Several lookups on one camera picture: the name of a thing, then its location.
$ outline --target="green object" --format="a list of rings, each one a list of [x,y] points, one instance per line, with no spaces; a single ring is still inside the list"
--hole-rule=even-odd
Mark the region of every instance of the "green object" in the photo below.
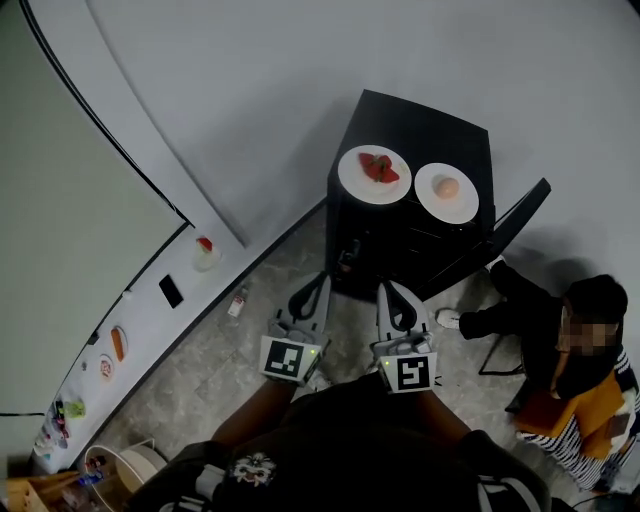
[[[87,410],[82,402],[65,402],[64,414],[67,418],[84,418]]]

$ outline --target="printed graphic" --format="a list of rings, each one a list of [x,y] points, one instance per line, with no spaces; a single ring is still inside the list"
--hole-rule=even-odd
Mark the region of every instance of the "printed graphic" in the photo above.
[[[276,469],[274,462],[264,453],[254,453],[238,459],[232,466],[231,476],[240,482],[248,482],[254,487],[269,485]]]
[[[429,387],[429,358],[398,359],[398,389]]]
[[[300,370],[300,362],[302,361],[302,350],[303,347],[298,345],[290,345],[283,341],[273,340],[267,356],[265,370],[286,375],[287,377],[297,377]]]

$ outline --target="black cabinet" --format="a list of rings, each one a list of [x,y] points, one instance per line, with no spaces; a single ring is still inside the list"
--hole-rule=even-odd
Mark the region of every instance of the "black cabinet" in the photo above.
[[[441,162],[462,171],[480,199],[466,224],[447,224],[423,208],[412,188],[392,204],[372,205],[347,193],[338,163],[361,145],[384,146],[407,162],[415,177]],[[336,291],[375,300],[379,283],[391,279],[422,300],[455,284],[501,252],[550,192],[546,180],[496,225],[489,134],[437,110],[364,91],[328,178],[327,271]]]

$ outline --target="gray wall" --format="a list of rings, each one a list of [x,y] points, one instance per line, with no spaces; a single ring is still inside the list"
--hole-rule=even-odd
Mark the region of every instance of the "gray wall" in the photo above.
[[[249,241],[324,189],[363,88],[487,128],[498,213],[543,176],[553,187],[514,262],[558,289],[613,273],[640,367],[640,19],[626,0],[89,3],[169,144]]]

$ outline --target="stone floor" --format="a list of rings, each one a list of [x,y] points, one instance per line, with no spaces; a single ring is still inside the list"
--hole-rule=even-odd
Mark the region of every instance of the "stone floor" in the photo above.
[[[246,277],[240,286],[248,288],[248,300],[240,317],[226,313],[232,292],[146,380],[97,442],[120,449],[153,437],[158,451],[171,458],[185,445],[210,438],[263,382],[257,371],[258,341],[274,301],[293,279],[324,268],[324,233],[322,209]],[[435,392],[471,428],[485,430],[538,472],[553,496],[573,504],[585,494],[541,450],[516,440],[509,415],[503,411],[523,377],[478,376],[493,339],[465,341],[433,319],[433,313],[444,306],[475,310],[498,300],[486,274],[478,273],[425,302],[442,376],[442,387]],[[322,362],[325,373],[335,382],[363,375],[371,362],[368,344],[376,340],[375,306],[333,294],[327,331],[333,343]],[[507,339],[492,366],[504,370],[518,362],[518,342]]]

